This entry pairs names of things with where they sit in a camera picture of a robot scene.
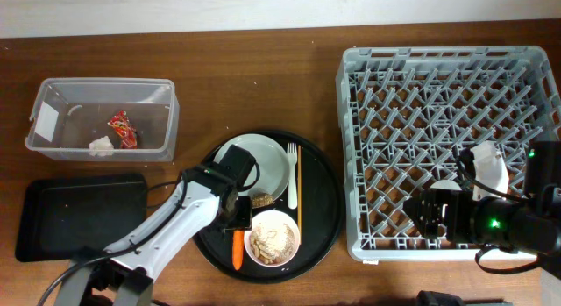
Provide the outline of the orange carrot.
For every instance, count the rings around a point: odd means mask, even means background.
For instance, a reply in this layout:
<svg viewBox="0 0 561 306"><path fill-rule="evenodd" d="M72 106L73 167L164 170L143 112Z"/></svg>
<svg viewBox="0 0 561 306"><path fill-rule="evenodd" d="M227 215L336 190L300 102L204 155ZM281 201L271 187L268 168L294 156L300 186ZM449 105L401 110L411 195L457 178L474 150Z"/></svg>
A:
<svg viewBox="0 0 561 306"><path fill-rule="evenodd" d="M243 265L244 251L245 251L245 232L241 230L236 230L233 232L232 238L232 265L234 269L238 271Z"/></svg>

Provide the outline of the white plastic cup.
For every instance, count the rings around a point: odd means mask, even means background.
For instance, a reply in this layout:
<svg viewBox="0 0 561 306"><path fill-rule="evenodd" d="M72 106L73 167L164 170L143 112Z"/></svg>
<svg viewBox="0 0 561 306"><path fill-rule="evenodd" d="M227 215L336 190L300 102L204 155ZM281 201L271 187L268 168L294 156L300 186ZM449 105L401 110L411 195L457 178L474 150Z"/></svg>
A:
<svg viewBox="0 0 561 306"><path fill-rule="evenodd" d="M462 188L452 180L440 180L436 181L430 185L431 189L446 189L446 190L455 190L461 191Z"/></svg>

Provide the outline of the white bowl with food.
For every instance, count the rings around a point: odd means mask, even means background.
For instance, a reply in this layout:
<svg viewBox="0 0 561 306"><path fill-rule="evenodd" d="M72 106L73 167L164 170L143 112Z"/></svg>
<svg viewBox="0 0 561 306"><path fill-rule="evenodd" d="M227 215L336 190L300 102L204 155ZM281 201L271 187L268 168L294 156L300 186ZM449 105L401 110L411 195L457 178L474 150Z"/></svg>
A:
<svg viewBox="0 0 561 306"><path fill-rule="evenodd" d="M265 210L252 219L252 228L245 232L245 251L263 267L281 267L292 260L301 244L300 230L289 214Z"/></svg>

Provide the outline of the grey round plate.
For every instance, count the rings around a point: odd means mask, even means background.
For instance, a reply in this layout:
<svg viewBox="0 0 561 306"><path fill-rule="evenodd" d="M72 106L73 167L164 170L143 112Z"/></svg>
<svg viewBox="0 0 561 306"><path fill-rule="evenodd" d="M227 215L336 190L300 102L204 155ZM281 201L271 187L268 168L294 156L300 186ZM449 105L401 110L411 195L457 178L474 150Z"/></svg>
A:
<svg viewBox="0 0 561 306"><path fill-rule="evenodd" d="M267 136L249 133L228 140L217 151L214 161L219 162L232 145L248 151L257 161L260 171L257 183L239 195L254 198L269 194L278 199L288 186L289 165L285 149Z"/></svg>

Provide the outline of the white plastic fork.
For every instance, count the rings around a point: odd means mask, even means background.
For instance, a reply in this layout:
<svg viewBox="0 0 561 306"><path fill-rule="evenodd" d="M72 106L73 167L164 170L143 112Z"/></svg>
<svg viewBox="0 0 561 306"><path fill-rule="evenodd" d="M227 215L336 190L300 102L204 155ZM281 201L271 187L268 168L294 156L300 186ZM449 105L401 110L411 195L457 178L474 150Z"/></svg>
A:
<svg viewBox="0 0 561 306"><path fill-rule="evenodd" d="M298 161L297 156L297 144L289 143L287 147L287 158L289 164L289 179L288 179L288 207L291 210L297 208L297 187L296 187L296 176L295 176L295 166Z"/></svg>

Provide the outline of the wooden chopstick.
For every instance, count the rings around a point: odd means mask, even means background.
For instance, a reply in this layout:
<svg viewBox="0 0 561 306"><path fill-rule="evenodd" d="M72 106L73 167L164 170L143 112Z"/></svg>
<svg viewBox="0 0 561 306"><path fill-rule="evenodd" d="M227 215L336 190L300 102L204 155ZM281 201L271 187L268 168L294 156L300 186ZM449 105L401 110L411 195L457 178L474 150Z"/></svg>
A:
<svg viewBox="0 0 561 306"><path fill-rule="evenodd" d="M300 244L302 243L302 147L297 146L297 224L300 236Z"/></svg>

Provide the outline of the red snack wrapper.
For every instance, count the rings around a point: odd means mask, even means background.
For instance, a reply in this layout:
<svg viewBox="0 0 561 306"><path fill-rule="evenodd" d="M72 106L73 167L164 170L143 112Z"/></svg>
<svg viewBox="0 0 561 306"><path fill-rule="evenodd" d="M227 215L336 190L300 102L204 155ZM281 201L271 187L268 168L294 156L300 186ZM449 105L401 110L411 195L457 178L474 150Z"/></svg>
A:
<svg viewBox="0 0 561 306"><path fill-rule="evenodd" d="M130 119L127 117L127 113L121 110L113 116L108 125L115 131L115 133L120 138L120 148L121 149L137 149L137 130L132 125Z"/></svg>

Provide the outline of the white tissue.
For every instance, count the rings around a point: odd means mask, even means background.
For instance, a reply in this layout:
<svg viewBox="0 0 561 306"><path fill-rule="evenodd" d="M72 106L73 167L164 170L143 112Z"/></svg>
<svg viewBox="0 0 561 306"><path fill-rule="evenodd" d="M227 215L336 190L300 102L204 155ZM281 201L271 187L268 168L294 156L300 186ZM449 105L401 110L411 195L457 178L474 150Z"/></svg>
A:
<svg viewBox="0 0 561 306"><path fill-rule="evenodd" d="M104 136L89 143L89 155L93 157L107 157L115 150L108 136Z"/></svg>

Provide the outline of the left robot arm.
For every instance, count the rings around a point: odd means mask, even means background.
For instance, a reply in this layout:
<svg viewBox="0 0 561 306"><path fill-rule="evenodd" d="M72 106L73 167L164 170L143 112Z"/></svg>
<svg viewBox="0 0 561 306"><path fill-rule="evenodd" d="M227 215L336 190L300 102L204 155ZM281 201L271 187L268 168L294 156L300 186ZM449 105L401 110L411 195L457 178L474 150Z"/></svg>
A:
<svg viewBox="0 0 561 306"><path fill-rule="evenodd" d="M39 299L55 293L58 305L100 304L92 288L114 288L116 305L153 304L153 284L171 259L199 231L212 223L226 230L252 226L252 202L244 196L246 179L258 171L245 149L230 146L219 161L181 171L172 195L128 235L100 253L85 251Z"/></svg>

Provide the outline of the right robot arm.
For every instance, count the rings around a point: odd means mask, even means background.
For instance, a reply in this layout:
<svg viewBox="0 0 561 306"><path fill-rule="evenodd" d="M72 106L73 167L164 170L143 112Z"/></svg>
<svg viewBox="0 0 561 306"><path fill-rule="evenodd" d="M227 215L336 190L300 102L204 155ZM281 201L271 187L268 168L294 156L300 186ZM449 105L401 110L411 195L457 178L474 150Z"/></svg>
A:
<svg viewBox="0 0 561 306"><path fill-rule="evenodd" d="M508 193L509 175L501 151L492 141L462 150L458 171L471 182L463 190L439 181L403 204L421 236L437 237L446 228L450 242L479 245L475 259L498 249L534 253L536 260L509 268L508 274L542 268L560 275L560 144L538 141L529 146L521 196Z"/></svg>

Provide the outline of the grey dishwasher rack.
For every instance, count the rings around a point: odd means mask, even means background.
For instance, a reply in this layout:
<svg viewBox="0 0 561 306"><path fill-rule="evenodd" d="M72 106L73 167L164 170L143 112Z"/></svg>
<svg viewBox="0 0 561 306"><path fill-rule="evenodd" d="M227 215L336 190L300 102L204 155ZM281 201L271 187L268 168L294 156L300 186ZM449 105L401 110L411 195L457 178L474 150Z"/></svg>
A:
<svg viewBox="0 0 561 306"><path fill-rule="evenodd" d="M336 87L347 250L363 263L472 260L443 226L422 238L404 202L456 181L454 154L486 140L520 194L529 144L560 137L560 92L538 46L350 48Z"/></svg>

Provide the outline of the brown food lump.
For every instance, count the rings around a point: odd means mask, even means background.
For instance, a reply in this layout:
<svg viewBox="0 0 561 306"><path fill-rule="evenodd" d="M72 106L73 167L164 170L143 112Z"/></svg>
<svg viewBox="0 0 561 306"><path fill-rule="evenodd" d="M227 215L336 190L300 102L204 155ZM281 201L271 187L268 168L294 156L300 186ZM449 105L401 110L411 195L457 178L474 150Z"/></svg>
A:
<svg viewBox="0 0 561 306"><path fill-rule="evenodd" d="M254 209L269 206L275 202L272 195L267 193L257 194L252 198L252 207Z"/></svg>

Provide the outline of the round black serving tray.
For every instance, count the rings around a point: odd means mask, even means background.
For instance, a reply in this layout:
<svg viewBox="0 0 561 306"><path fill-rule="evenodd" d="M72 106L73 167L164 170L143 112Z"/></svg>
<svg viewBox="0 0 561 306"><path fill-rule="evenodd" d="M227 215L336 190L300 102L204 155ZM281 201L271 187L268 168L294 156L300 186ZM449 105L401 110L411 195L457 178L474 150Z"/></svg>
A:
<svg viewBox="0 0 561 306"><path fill-rule="evenodd" d="M244 254L235 270L231 261L233 231L213 223L194 236L201 254L215 268L232 278L258 284L292 280L315 267L337 241L344 222L344 193L340 180L321 149L305 138L280 130L260 130L282 146L302 147L302 243L295 256L280 267L263 267Z"/></svg>

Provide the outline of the black rectangular tray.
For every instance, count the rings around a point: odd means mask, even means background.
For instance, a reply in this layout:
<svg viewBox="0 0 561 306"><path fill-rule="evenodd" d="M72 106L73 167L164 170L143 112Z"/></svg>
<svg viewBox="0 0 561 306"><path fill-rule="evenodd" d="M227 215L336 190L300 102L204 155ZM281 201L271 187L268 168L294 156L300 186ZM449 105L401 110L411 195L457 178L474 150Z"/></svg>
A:
<svg viewBox="0 0 561 306"><path fill-rule="evenodd" d="M102 250L146 217L142 174L37 180L27 187L15 257L65 260L84 246Z"/></svg>

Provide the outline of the clear plastic bin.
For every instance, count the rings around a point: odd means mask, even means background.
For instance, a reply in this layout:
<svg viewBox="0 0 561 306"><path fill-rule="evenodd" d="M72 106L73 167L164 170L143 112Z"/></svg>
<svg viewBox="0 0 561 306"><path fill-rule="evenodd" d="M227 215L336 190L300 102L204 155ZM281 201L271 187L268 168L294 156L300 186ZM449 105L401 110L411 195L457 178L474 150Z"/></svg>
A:
<svg viewBox="0 0 561 306"><path fill-rule="evenodd" d="M108 125L124 110L137 130L137 149L121 149ZM49 78L36 96L25 146L53 160L167 162L174 158L180 105L167 79ZM89 143L108 136L111 156L89 155Z"/></svg>

